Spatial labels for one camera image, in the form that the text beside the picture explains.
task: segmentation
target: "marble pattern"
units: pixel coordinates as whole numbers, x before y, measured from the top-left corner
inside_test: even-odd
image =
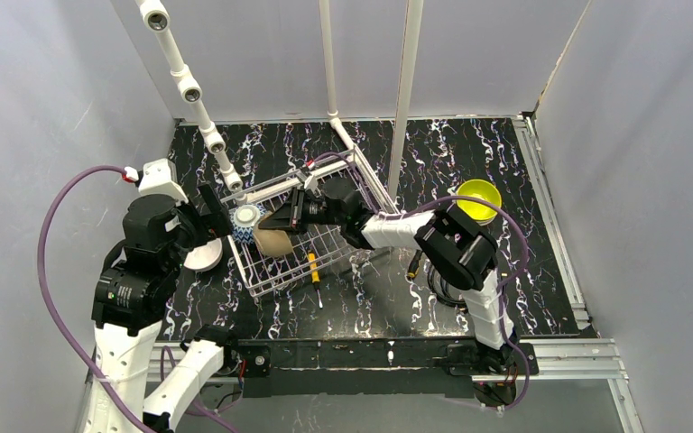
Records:
[[[345,124],[386,182],[393,125],[388,121]],[[220,126],[228,155],[245,185],[268,180],[342,144],[325,123]],[[199,203],[197,185],[208,182],[226,194],[214,159],[196,127],[177,128],[169,157],[178,180]],[[508,311],[518,332],[532,336],[575,335],[577,325],[559,276],[546,227],[509,119],[412,121],[400,179],[400,208],[412,209],[454,192],[464,180],[492,181],[504,209],[522,226],[530,247],[529,271],[507,288]],[[501,272],[513,269],[521,246],[500,219],[490,225],[498,239]],[[185,271],[168,305],[162,338],[191,336],[202,324],[233,328],[241,338],[379,338],[462,336],[467,318],[438,304],[426,286],[404,277],[410,251],[374,253],[365,263],[353,255],[321,272],[324,308],[308,281],[253,299],[243,287],[235,259],[226,254],[215,269]]]

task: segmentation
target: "vertical pole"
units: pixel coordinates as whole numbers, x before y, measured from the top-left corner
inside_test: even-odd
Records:
[[[328,119],[338,116],[336,109],[336,70],[333,67],[333,36],[330,30],[330,0],[320,0],[320,30],[323,36],[325,80],[328,85]]]
[[[405,12],[405,34],[402,37],[402,64],[400,65],[400,89],[397,92],[397,114],[394,116],[394,137],[392,157],[389,160],[389,185],[387,191],[392,200],[397,199],[400,187],[400,167],[405,133],[408,129],[408,110],[411,106],[413,73],[416,68],[416,53],[420,34],[420,19],[423,14],[423,0],[408,0]]]

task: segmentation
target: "white wall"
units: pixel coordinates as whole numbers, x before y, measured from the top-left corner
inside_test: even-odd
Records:
[[[39,293],[35,251],[56,192],[100,163],[162,157],[173,123],[108,2],[0,1],[0,433],[66,432],[86,368]],[[60,313],[93,348],[91,300],[136,196],[99,174],[71,192],[49,238]]]
[[[645,429],[693,431],[693,2],[594,2],[538,134],[582,290]]]
[[[134,0],[111,0],[174,117],[191,119]],[[429,0],[411,115],[532,110],[587,0]],[[317,0],[164,0],[215,120],[323,118]],[[331,2],[343,117],[394,117],[405,0]]]

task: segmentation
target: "gray floor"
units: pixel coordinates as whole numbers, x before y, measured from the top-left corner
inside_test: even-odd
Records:
[[[205,402],[216,393],[206,393]],[[223,415],[242,432],[622,432],[606,381],[532,382],[522,404],[497,418],[436,395],[300,395],[244,399]],[[186,417],[178,433],[224,431]]]

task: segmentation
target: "yellow bowl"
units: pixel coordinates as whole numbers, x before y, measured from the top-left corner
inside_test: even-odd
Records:
[[[467,180],[460,187],[456,194],[459,196],[468,196],[473,198],[480,198],[488,203],[492,203],[498,207],[501,206],[501,193],[498,192],[498,188],[487,180],[473,179]],[[480,205],[479,203],[474,203],[473,201],[457,201],[458,207],[460,207],[464,212],[467,213],[472,219],[474,219],[480,225],[488,224],[495,219],[497,212],[492,210],[490,207],[485,205]]]

